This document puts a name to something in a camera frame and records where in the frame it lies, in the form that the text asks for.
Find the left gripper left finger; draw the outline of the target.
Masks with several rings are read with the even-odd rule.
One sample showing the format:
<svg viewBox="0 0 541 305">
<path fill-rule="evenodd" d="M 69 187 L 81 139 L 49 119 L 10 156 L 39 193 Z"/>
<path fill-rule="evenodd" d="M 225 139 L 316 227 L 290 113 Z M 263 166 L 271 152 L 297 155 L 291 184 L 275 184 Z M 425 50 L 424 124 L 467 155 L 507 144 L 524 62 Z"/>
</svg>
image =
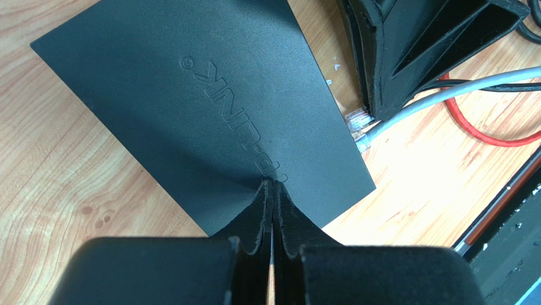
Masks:
<svg viewBox="0 0 541 305">
<path fill-rule="evenodd" d="M 265 304 L 272 186 L 208 238 L 102 237 L 70 259 L 52 304 Z"/>
</svg>

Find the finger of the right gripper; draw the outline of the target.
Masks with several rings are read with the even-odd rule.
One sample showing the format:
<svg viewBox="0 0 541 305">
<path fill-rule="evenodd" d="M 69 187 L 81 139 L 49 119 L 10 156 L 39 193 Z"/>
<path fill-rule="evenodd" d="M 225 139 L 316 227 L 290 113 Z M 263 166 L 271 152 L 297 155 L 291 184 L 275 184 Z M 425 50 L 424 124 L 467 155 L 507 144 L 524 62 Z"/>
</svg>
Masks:
<svg viewBox="0 0 541 305">
<path fill-rule="evenodd" d="M 372 116 L 390 119 L 529 14 L 521 1 L 360 1 L 363 93 Z"/>
<path fill-rule="evenodd" d="M 364 69 L 363 46 L 361 39 L 361 31 L 359 28 L 359 20 L 350 1 L 338 0 L 337 5 L 342 16 L 342 22 L 345 28 L 350 48 L 352 50 L 352 56 L 356 68 L 356 75 L 360 87 L 359 92 L 362 96 L 364 106 L 367 108 L 368 113 L 371 114 L 371 105 L 368 96 L 368 87 L 366 83 L 366 74 Z"/>
</svg>

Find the black network switch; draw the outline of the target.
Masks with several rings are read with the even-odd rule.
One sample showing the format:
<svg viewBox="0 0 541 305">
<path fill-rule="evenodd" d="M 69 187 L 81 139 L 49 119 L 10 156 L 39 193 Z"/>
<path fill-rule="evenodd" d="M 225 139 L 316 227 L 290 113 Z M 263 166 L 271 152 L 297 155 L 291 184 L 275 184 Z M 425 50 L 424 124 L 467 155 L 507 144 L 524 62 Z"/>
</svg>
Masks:
<svg viewBox="0 0 541 305">
<path fill-rule="evenodd" d="M 99 1 L 30 47 L 208 235 L 265 179 L 320 227 L 375 189 L 287 1 Z"/>
</svg>

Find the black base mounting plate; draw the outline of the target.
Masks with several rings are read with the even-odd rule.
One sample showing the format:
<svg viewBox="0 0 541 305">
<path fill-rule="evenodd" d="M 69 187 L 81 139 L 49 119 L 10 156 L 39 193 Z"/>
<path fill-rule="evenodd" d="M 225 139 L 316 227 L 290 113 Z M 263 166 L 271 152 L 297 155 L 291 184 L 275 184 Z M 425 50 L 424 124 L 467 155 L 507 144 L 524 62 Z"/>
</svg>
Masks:
<svg viewBox="0 0 541 305">
<path fill-rule="evenodd" d="M 540 149 L 456 241 L 486 304 L 540 304 Z"/>
</svg>

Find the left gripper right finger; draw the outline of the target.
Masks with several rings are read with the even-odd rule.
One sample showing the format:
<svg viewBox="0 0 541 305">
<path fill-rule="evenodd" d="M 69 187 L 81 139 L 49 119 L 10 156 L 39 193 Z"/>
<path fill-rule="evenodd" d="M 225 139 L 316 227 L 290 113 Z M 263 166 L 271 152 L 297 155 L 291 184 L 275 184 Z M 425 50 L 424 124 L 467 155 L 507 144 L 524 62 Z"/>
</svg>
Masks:
<svg viewBox="0 0 541 305">
<path fill-rule="evenodd" d="M 277 304 L 484 304 L 471 268 L 443 247 L 345 246 L 273 186 Z"/>
</svg>

